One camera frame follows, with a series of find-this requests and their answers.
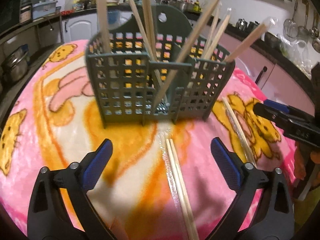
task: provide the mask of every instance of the fleece blanket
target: fleece blanket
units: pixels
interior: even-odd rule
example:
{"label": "fleece blanket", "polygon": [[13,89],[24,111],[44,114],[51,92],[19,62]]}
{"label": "fleece blanket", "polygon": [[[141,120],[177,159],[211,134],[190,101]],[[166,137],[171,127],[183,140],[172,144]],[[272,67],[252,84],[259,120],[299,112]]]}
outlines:
{"label": "fleece blanket", "polygon": [[[258,168],[280,167],[292,184],[294,142],[254,115],[253,105],[266,97],[241,70],[234,70],[206,122],[122,123],[104,129],[86,72],[86,44],[84,40],[64,44],[50,55],[19,96],[0,138],[0,201],[22,232],[26,234],[28,204],[39,169],[66,168],[109,138],[113,155],[88,192],[103,221],[123,239],[183,239],[162,158],[159,135],[165,132],[177,149],[199,237],[205,239],[235,197],[210,152],[212,138],[220,137],[245,160],[222,96],[235,111]],[[241,229],[248,227],[260,193]],[[82,229],[65,191],[62,196],[73,225]]]}

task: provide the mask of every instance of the chopstick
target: chopstick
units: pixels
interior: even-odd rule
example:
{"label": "chopstick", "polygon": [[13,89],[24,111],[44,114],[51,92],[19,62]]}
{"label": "chopstick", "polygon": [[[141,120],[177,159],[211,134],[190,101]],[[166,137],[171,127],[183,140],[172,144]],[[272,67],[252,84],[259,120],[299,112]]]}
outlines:
{"label": "chopstick", "polygon": [[188,239],[189,240],[199,240],[198,231],[196,228],[195,220],[193,217],[190,201],[188,198],[188,193],[186,185],[183,180],[178,155],[174,147],[173,140],[166,139],[166,145],[168,149],[168,156],[171,164],[171,169],[173,173],[173,178],[177,187],[177,193],[181,205],[183,219],[185,221]]}
{"label": "chopstick", "polygon": [[[134,17],[136,18],[136,21],[137,21],[137,24],[138,24],[138,27],[139,27],[143,42],[145,44],[145,47],[147,48],[147,51],[148,51],[148,53],[150,55],[150,58],[151,58],[152,61],[156,61],[156,58],[154,57],[154,55],[152,53],[152,49],[151,49],[150,43],[148,41],[146,32],[145,32],[145,30],[143,28],[143,24],[142,24],[142,21],[141,21],[141,18],[139,16],[138,9],[137,9],[137,6],[136,6],[134,0],[129,0],[129,4],[130,4],[130,7],[131,7],[131,10],[133,12]],[[161,90],[161,87],[163,86],[163,84],[162,84],[162,80],[161,80],[161,76],[160,76],[159,70],[155,70],[155,75],[156,75],[156,79],[157,79],[158,85],[159,85],[160,90]]]}
{"label": "chopstick", "polygon": [[241,53],[248,49],[267,30],[267,25],[265,25],[264,23],[260,24],[241,42],[241,44],[228,57],[224,59],[223,62],[233,61],[236,57],[238,57]]}
{"label": "chopstick", "polygon": [[224,31],[226,30],[226,28],[229,24],[230,17],[231,17],[231,15],[227,15],[225,17],[225,19],[223,20],[219,30],[217,31],[215,38],[212,40],[212,43],[209,46],[209,48],[207,49],[206,54],[203,56],[203,59],[207,59],[207,60],[211,59],[211,56],[214,52],[214,49],[217,47],[217,44],[218,44],[221,36],[223,35]]}
{"label": "chopstick", "polygon": [[204,50],[202,52],[202,56],[204,57],[204,55],[206,54],[206,52],[208,51],[209,47],[210,47],[210,44],[212,42],[212,39],[213,39],[213,33],[217,27],[217,24],[218,24],[218,20],[219,20],[219,14],[220,14],[220,8],[221,6],[217,6],[216,8],[216,11],[215,11],[215,14],[214,14],[214,17],[213,17],[213,21],[212,21],[212,24],[211,24],[211,28],[210,28],[210,33],[209,33],[209,36],[208,36],[208,39],[207,39],[207,42],[204,46]]}
{"label": "chopstick", "polygon": [[142,9],[143,15],[145,19],[145,26],[147,30],[147,38],[149,43],[151,44],[151,49],[154,58],[156,59],[156,38],[155,38],[155,28],[152,17],[152,8],[150,0],[142,0]]}
{"label": "chopstick", "polygon": [[244,135],[244,132],[241,128],[241,125],[240,125],[235,113],[233,112],[228,100],[225,97],[222,98],[222,101],[223,101],[224,107],[227,111],[227,115],[228,115],[228,117],[231,121],[231,124],[233,126],[233,129],[236,131],[236,133],[240,139],[240,143],[241,143],[245,158],[247,159],[247,162],[249,162],[253,166],[257,167],[253,152],[248,144],[248,141]]}
{"label": "chopstick", "polygon": [[102,38],[102,47],[104,52],[111,53],[107,10],[107,0],[97,0],[97,14]]}
{"label": "chopstick", "polygon": [[[191,34],[188,36],[188,39],[184,43],[177,59],[177,63],[181,63],[185,60],[186,56],[190,53],[192,45],[195,43],[196,39],[199,37],[199,34],[204,27],[204,25],[207,24],[213,10],[217,6],[220,0],[213,0],[209,3],[207,9],[201,14],[196,26],[194,27]],[[167,89],[169,88],[171,82],[173,81],[175,75],[177,74],[177,70],[170,70],[167,78],[162,86],[162,88],[158,91],[158,93],[155,96],[155,101],[153,107],[156,107],[160,102],[161,99],[164,97],[165,93],[167,92]]]}

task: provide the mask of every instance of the plastic container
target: plastic container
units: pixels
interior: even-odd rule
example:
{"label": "plastic container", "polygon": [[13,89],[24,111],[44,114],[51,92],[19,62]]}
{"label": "plastic container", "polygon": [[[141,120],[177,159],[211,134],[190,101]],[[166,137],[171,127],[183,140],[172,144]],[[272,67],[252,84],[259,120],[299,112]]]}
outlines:
{"label": "plastic container", "polygon": [[[88,43],[87,71],[104,126],[109,122],[144,125],[152,120],[206,120],[235,68],[234,61],[223,62],[229,52],[219,45],[212,60],[200,60],[206,41],[201,36],[184,63],[175,63],[192,27],[178,9],[167,5],[154,7],[156,15],[166,15],[165,21],[156,21],[158,62],[150,61],[134,18],[110,30],[112,54],[104,54],[100,33]],[[153,83],[154,72],[158,70],[164,81],[172,69],[178,70],[178,74],[167,91],[167,102],[163,100],[155,106],[159,87]]]}
{"label": "plastic container", "polygon": [[32,17],[37,19],[56,12],[58,1],[41,2],[32,6]]}

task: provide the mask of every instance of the dish rack basket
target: dish rack basket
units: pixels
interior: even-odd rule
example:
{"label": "dish rack basket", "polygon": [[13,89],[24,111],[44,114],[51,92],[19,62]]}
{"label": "dish rack basket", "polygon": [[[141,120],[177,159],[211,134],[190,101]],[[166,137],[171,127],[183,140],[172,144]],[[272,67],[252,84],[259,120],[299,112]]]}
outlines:
{"label": "dish rack basket", "polygon": [[[132,16],[125,24],[110,30],[110,47],[105,53],[100,33],[86,49],[88,76],[104,127],[110,122],[141,122],[202,118],[206,120],[222,89],[228,82],[235,62],[222,62],[229,52],[217,46],[211,60],[201,60],[206,39],[199,36],[184,63],[175,59],[192,31],[186,16],[177,8],[155,5],[156,53],[150,60],[137,22]],[[143,19],[142,9],[139,14]],[[165,81],[170,70],[178,70],[166,93],[166,101],[154,106],[159,90],[154,77],[158,70]]]}

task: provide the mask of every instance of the cooking pot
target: cooking pot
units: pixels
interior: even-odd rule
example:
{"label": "cooking pot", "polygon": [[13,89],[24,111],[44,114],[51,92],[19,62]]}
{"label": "cooking pot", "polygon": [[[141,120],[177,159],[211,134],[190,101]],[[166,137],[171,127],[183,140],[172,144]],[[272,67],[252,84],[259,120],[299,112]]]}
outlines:
{"label": "cooking pot", "polygon": [[12,66],[14,66],[17,63],[19,59],[23,57],[24,54],[25,52],[23,51],[22,46],[17,48],[2,63],[3,70],[9,70]]}
{"label": "cooking pot", "polygon": [[8,85],[13,85],[19,80],[21,80],[25,74],[27,74],[29,68],[28,68],[28,62],[27,62],[27,56],[28,53],[25,52],[25,54],[18,60],[14,62],[14,65],[12,65],[10,68],[6,66],[4,69],[4,81]]}
{"label": "cooking pot", "polygon": [[185,1],[176,1],[174,6],[177,7],[180,11],[184,12],[187,10],[188,3]]}

